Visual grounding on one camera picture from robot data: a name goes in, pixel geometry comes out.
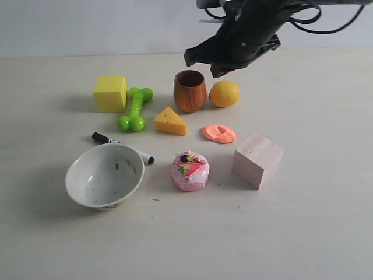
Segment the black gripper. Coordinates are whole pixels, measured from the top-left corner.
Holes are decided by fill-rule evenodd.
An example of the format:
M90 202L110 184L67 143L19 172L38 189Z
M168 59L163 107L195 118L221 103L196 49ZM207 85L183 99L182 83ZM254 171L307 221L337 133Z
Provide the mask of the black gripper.
M187 66L210 64L212 77L244 69L262 56L258 52L297 13L304 1L219 1L226 19L216 35L187 49ZM232 58L250 58L232 64Z

